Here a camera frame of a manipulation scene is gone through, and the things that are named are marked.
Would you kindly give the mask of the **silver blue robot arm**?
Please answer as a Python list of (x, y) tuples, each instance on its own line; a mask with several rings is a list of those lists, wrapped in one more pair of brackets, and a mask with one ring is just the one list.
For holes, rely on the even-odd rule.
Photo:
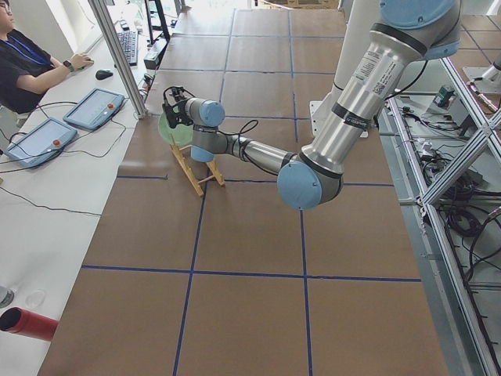
[(340, 193), (344, 160), (384, 102), (397, 94), (406, 67), (457, 51), (461, 17), (459, 1), (357, 1), (343, 45), (350, 66), (347, 83), (325, 97), (325, 120), (313, 141), (296, 154), (241, 132), (222, 132), (222, 105), (197, 98), (181, 86), (164, 90), (167, 126), (193, 130), (193, 160), (210, 162), (217, 154), (232, 155), (275, 175), (281, 198), (292, 208), (314, 208)]

